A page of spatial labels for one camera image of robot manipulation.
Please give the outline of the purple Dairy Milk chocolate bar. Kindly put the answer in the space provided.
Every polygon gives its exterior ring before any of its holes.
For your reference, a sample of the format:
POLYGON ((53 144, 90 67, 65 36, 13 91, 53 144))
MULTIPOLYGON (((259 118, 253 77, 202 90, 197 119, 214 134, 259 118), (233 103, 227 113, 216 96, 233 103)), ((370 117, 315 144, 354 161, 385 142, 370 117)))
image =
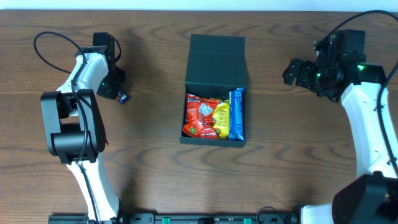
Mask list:
POLYGON ((130 99, 130 96, 125 94, 123 91, 119 91, 116 96, 116 99, 119 101, 121 105, 123 105, 130 99))

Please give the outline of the blue snack bar wrapper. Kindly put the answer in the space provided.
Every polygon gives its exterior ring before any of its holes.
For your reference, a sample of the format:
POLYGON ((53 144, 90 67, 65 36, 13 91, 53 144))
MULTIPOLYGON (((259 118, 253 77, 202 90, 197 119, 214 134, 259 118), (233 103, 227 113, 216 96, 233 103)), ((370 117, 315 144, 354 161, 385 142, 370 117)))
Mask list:
POLYGON ((229 92, 229 135, 230 140, 244 141, 243 93, 244 88, 229 92))

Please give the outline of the red snack packet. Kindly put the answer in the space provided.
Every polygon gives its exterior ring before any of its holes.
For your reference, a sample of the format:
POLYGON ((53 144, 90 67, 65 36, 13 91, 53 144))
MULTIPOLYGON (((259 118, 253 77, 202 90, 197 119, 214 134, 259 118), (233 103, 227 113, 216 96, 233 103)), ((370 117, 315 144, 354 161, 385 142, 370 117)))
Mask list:
POLYGON ((217 139, 213 113, 219 104, 220 100, 186 94, 187 123, 182 131, 192 138, 217 139))

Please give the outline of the black cardboard box with lid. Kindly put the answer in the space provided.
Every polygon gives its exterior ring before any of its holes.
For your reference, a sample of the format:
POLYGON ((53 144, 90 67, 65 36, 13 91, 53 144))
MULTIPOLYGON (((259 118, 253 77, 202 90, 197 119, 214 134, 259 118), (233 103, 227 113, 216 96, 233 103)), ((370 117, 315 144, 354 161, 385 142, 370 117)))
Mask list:
POLYGON ((229 92, 243 89, 243 136, 240 140, 192 138, 180 133, 180 143, 203 146, 236 147, 246 145, 246 115, 248 110, 248 68, 245 58, 245 38, 222 35, 192 34, 185 75, 185 95, 227 100, 229 92))

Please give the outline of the yellow snack packet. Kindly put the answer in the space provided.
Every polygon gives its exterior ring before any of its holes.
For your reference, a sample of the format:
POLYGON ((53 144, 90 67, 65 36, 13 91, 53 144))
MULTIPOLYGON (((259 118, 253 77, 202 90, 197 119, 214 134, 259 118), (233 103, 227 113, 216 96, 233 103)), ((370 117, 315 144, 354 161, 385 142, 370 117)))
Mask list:
POLYGON ((229 101, 221 101, 213 112, 215 129, 219 139, 228 139, 229 136, 229 101))

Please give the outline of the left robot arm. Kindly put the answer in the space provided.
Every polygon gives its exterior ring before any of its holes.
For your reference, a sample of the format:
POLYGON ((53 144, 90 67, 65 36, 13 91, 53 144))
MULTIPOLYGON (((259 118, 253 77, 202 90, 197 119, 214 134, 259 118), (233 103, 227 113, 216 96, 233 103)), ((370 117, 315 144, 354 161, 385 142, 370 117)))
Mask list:
POLYGON ((88 207, 87 223, 119 223, 120 201, 106 173, 106 133, 96 95, 115 99, 124 80, 114 44, 80 49, 68 79, 40 99, 47 147, 76 178, 88 207))

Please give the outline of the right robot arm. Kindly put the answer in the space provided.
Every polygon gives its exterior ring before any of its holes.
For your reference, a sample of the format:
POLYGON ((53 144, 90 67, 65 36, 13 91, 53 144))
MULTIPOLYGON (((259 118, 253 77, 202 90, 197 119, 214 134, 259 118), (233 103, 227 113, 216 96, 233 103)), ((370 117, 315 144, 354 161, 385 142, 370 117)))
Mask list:
POLYGON ((295 58, 282 77, 341 102, 356 152, 356 179, 331 203, 303 206, 289 222, 397 223, 397 137, 383 68, 358 59, 317 64, 295 58))

